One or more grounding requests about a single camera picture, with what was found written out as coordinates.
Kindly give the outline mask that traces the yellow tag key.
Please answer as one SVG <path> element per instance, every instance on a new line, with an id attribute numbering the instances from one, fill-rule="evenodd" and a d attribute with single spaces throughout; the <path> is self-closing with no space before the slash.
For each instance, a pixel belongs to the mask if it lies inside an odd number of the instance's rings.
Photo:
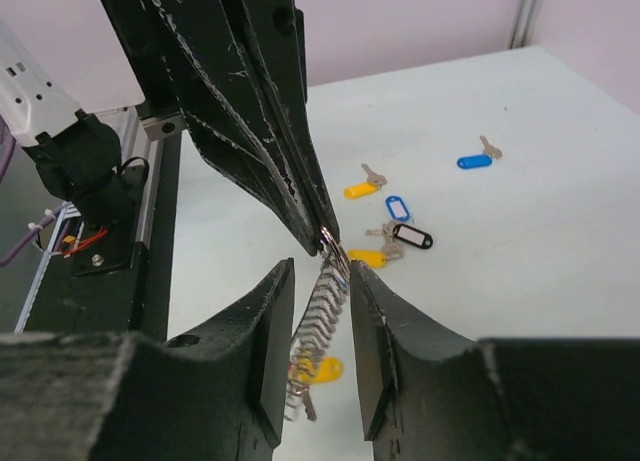
<path id="1" fill-rule="evenodd" d="M 389 262 L 397 261 L 405 257 L 405 248 L 393 237 L 393 229 L 398 225 L 396 221 L 390 221 L 381 228 L 368 229 L 366 236 L 379 236 L 384 239 L 384 244 L 378 251 L 351 249 L 347 256 L 351 261 L 362 261 L 372 269 L 384 268 Z"/>
<path id="2" fill-rule="evenodd" d="M 361 168 L 365 171 L 367 179 L 362 183 L 345 188 L 343 195 L 346 199 L 353 200 L 373 194 L 387 184 L 386 177 L 375 172 L 368 164 L 362 163 Z"/>
<path id="3" fill-rule="evenodd" d="M 309 393 L 310 387 L 316 384 L 337 381 L 342 376 L 343 371 L 342 361 L 335 357 L 325 357 L 317 367 L 309 359 L 303 359 L 302 366 L 293 369 L 292 374 L 301 389 L 301 402 L 309 421 L 315 422 L 317 420 L 317 414 Z"/>

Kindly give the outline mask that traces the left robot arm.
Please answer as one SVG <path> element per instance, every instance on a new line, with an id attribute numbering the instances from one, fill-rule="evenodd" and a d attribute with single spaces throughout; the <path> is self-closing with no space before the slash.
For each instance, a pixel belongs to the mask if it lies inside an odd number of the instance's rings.
<path id="1" fill-rule="evenodd" d="M 307 119 L 295 0 L 99 0 L 144 118 L 177 114 L 201 158 L 268 207 L 310 254 L 340 238 Z M 1 31 L 1 116 L 46 189 L 91 224 L 130 210 L 114 130 Z"/>

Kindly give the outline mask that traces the blue tag key far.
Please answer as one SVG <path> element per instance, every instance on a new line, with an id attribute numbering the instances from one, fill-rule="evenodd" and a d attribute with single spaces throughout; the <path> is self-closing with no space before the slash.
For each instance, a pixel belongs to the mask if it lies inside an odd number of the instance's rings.
<path id="1" fill-rule="evenodd" d="M 456 165 L 462 170 L 486 168 L 503 157 L 503 152 L 494 146 L 485 135 L 479 136 L 483 150 L 480 154 L 463 156 L 457 159 Z"/>

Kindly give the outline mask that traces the red-handled metal key organizer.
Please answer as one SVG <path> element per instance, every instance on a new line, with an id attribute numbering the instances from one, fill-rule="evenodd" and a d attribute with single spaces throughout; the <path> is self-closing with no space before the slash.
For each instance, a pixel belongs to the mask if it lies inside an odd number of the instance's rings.
<path id="1" fill-rule="evenodd" d="M 290 344 L 284 419 L 298 417 L 303 398 L 331 346 L 350 293 L 350 264 L 339 242 L 321 228 L 322 264 Z"/>

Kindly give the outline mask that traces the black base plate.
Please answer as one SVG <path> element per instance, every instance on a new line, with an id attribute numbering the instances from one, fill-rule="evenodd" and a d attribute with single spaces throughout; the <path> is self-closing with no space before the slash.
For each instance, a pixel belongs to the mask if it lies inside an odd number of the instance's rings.
<path id="1" fill-rule="evenodd" d="M 126 167 L 129 212 L 84 250 L 54 254 L 23 332 L 139 331 L 167 340 L 180 158 L 174 134 Z"/>

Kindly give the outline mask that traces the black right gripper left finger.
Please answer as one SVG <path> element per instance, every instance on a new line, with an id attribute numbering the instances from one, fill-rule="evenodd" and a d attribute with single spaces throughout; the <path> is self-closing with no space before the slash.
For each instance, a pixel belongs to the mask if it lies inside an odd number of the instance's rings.
<path id="1" fill-rule="evenodd" d="M 1 338 L 5 460 L 269 460 L 281 443 L 292 259 L 191 330 Z"/>

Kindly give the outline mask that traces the black key tag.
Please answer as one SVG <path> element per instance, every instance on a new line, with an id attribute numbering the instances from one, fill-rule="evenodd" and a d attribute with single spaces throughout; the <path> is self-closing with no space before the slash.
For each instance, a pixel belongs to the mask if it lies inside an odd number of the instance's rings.
<path id="1" fill-rule="evenodd" d="M 396 224 L 392 228 L 392 236 L 423 250 L 430 249 L 434 244 L 434 239 L 429 233 L 404 223 Z"/>

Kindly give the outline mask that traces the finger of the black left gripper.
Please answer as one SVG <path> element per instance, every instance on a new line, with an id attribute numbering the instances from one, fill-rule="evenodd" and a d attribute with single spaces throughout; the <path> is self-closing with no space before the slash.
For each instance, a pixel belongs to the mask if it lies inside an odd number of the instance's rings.
<path id="1" fill-rule="evenodd" d="M 200 156 L 283 223 L 278 210 L 285 203 L 269 190 L 270 170 L 257 138 L 270 129 L 221 1 L 101 2 L 149 112 L 179 113 Z M 320 248 L 320 243 L 300 245 L 309 254 Z"/>
<path id="2" fill-rule="evenodd" d="M 311 139 L 307 116 L 304 13 L 295 0 L 220 0 L 262 119 L 259 134 L 278 212 L 302 244 L 340 240 L 340 228 Z"/>

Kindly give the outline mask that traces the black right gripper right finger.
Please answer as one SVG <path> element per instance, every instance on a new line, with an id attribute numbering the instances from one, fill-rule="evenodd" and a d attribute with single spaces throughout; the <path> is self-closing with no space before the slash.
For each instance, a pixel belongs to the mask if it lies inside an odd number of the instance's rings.
<path id="1" fill-rule="evenodd" d="M 635 460 L 635 338 L 470 340 L 351 266 L 363 435 L 377 460 Z"/>

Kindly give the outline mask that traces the aluminium frame post right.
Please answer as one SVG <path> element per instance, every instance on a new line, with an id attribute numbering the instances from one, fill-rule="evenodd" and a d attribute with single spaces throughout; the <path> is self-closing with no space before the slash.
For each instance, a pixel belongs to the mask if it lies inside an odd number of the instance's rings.
<path id="1" fill-rule="evenodd" d="M 519 49 L 531 43 L 544 0 L 519 0 L 507 47 Z"/>

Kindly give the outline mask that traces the blue white key tag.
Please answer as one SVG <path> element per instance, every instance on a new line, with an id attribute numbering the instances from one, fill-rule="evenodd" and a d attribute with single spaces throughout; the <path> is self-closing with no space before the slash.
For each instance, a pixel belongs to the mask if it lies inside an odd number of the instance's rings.
<path id="1" fill-rule="evenodd" d="M 412 221 L 412 214 L 402 197 L 398 195 L 388 196 L 385 199 L 385 206 L 393 220 L 401 223 Z"/>

